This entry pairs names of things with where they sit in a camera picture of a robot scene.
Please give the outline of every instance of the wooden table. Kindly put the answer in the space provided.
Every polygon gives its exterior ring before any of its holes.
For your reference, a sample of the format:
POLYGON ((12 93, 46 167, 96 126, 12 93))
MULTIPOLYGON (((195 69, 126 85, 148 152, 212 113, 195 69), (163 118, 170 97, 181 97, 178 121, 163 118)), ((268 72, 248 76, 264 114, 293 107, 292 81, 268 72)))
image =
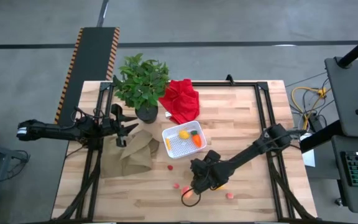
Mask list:
MULTIPOLYGON (((79 107, 92 113, 96 107, 100 82, 84 82, 79 107)), ((283 81, 268 81, 270 97, 277 123, 285 128, 293 127, 283 81)), ((208 145, 202 152, 173 160, 168 157, 162 142, 162 130, 174 126, 165 118, 166 110, 159 105, 158 116, 153 124, 144 124, 138 119, 128 124, 139 123, 133 133, 146 129, 160 141, 157 157, 149 172, 126 177, 100 179, 96 200, 94 221, 111 222, 230 222, 230 221, 275 221, 276 213, 267 167, 266 155, 261 155, 238 168, 222 190, 202 193, 201 202, 195 207, 181 204, 181 187, 189 185, 193 174, 190 160, 204 158, 206 152, 214 149, 228 159, 249 146, 260 136, 260 121, 255 101, 255 91, 251 87, 196 87, 200 93, 201 123, 208 145), (231 192, 234 199, 228 200, 225 194, 231 192)), ((124 106, 118 98, 113 103, 121 105, 125 115, 135 116, 132 108, 124 106)), ((267 108, 265 117, 269 126, 267 108)), ((77 142, 71 142, 68 152, 78 149, 77 142)), ((83 176, 86 150, 72 154, 63 167, 62 178, 57 193, 52 217, 59 216, 69 206, 78 193, 83 176)), ((306 175, 301 152, 290 147, 283 152, 288 180, 292 192, 312 215, 316 210, 306 175)), ((85 211, 88 209, 88 198, 85 211)), ((283 212, 287 215, 283 193, 280 191, 283 212)))

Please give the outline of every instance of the black and orange striped rail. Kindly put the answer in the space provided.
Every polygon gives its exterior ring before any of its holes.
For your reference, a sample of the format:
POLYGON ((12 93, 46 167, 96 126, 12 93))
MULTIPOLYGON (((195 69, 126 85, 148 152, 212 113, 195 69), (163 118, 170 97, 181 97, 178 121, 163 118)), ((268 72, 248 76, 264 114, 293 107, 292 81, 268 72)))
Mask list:
POLYGON ((66 75, 55 124, 71 125, 84 81, 112 80, 119 39, 118 27, 80 29, 66 75))

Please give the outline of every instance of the white basket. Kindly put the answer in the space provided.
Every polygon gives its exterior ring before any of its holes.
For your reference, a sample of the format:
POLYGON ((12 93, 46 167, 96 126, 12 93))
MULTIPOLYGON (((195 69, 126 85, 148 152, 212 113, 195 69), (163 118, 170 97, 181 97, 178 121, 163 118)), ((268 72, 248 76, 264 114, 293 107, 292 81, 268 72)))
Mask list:
POLYGON ((172 128, 167 128, 162 131, 162 139, 164 140, 167 153, 172 159, 178 159, 193 154, 206 146, 205 136, 198 121, 190 121, 172 128), (191 134, 188 139, 179 138, 179 132, 182 130, 189 132, 189 134, 192 131, 197 131, 201 137, 201 147, 195 146, 191 134), (169 139, 171 150, 168 150, 167 139, 169 139))

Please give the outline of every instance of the black plant pot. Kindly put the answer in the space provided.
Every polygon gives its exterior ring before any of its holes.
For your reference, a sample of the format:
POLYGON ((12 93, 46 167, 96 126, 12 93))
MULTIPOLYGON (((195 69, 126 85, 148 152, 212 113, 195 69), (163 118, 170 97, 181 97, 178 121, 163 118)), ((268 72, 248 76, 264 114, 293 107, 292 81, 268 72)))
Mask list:
POLYGON ((146 108, 141 106, 139 110, 135 109, 136 116, 146 124, 151 124, 157 119, 158 106, 151 106, 146 108))

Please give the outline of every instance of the potted plant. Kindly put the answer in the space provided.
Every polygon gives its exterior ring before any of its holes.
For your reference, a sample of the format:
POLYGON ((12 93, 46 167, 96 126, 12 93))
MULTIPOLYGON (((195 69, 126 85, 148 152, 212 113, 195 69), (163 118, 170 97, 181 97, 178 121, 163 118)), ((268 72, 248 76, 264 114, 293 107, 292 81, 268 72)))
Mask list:
POLYGON ((116 96, 126 106, 135 108, 136 116, 147 124, 157 119, 157 100, 165 94, 168 84, 168 67, 157 60, 143 60, 143 54, 125 57, 121 66, 122 81, 114 76, 116 96))

